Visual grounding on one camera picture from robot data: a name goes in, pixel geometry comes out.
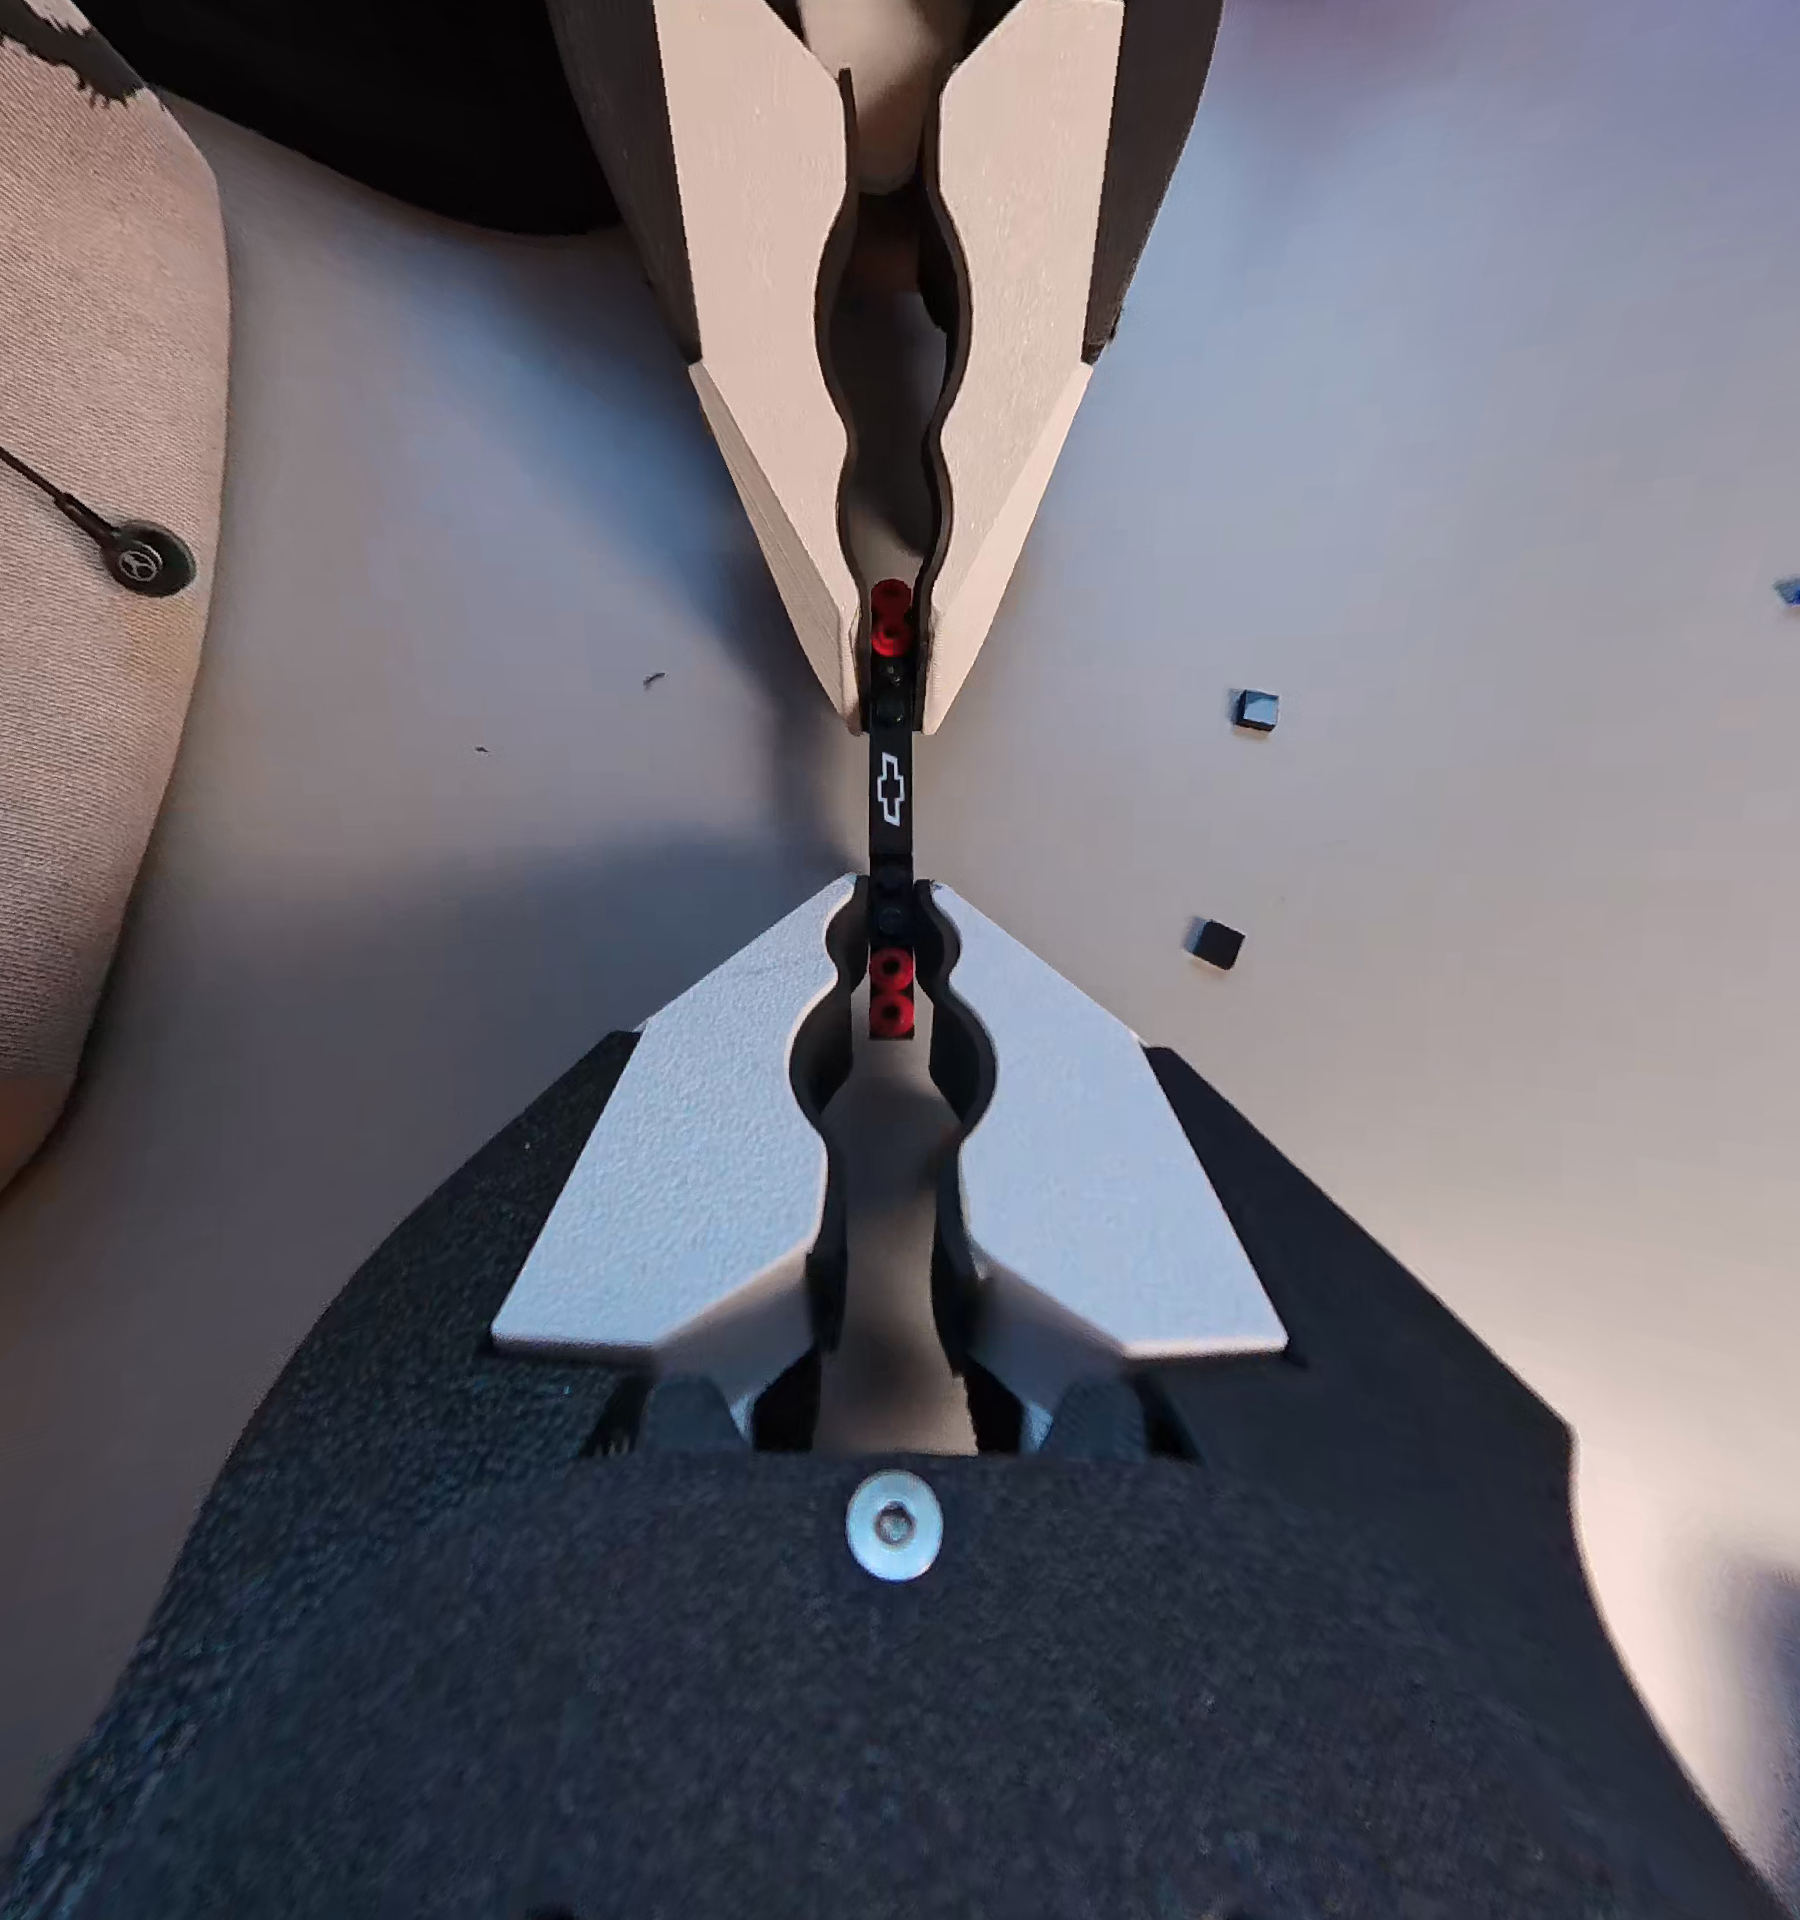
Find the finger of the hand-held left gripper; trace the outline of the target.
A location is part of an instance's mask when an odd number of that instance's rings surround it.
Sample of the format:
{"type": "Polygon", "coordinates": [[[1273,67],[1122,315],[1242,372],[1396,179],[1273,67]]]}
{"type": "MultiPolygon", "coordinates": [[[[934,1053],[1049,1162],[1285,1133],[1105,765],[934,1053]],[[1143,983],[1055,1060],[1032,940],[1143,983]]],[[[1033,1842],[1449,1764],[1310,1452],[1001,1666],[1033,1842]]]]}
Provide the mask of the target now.
{"type": "Polygon", "coordinates": [[[655,8],[696,319],[691,377],[823,691],[862,728],[850,430],[825,345],[857,208],[857,111],[765,2],[655,8]]]}
{"type": "Polygon", "coordinates": [[[977,661],[1085,394],[1122,14],[1119,2],[1015,4],[935,101],[928,184],[957,319],[930,436],[928,734],[977,661]]]}

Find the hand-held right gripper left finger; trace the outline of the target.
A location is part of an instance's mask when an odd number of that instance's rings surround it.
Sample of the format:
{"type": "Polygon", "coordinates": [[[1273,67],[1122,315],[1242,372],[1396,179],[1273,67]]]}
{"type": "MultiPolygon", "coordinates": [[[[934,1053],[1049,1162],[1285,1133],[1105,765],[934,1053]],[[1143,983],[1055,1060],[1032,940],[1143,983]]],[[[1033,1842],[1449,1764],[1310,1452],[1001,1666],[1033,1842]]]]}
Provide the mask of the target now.
{"type": "Polygon", "coordinates": [[[839,1342],[864,877],[839,877],[653,1013],[490,1326],[506,1354],[711,1379],[759,1448],[805,1448],[839,1342]]]}

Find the black quilted wrist rest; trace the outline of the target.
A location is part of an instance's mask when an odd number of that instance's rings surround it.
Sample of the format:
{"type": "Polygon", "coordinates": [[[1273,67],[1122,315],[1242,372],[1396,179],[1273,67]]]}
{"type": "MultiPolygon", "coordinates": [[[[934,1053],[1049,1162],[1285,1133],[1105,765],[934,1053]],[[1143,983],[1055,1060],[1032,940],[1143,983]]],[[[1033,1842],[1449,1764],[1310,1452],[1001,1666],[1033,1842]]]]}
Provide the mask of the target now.
{"type": "Polygon", "coordinates": [[[408,206],[518,235],[620,211],[541,2],[91,2],[147,81],[408,206]]]}

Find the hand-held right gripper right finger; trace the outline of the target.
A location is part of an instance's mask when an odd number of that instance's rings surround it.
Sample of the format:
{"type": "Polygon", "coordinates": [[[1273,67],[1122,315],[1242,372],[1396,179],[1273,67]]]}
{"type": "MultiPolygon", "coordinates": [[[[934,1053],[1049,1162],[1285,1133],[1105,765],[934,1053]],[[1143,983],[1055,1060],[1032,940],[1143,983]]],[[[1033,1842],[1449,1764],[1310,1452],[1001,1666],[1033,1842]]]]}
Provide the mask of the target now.
{"type": "Polygon", "coordinates": [[[1277,1357],[1266,1292],[1140,1037],[948,885],[916,886],[930,1069],[959,1119],[935,1190],[935,1332],[985,1452],[1067,1394],[1277,1357]]]}

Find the black lego plate white emblem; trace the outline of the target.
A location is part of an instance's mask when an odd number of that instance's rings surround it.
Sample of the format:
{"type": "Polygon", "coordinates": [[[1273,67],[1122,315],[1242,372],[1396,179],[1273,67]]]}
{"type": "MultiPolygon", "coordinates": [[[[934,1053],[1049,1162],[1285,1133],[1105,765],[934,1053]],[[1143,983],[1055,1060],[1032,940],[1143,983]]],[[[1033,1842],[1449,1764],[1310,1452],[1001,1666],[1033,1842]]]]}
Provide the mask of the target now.
{"type": "Polygon", "coordinates": [[[867,765],[867,983],[869,1037],[914,1032],[912,734],[919,647],[912,588],[898,578],[869,589],[864,721],[867,765]]]}

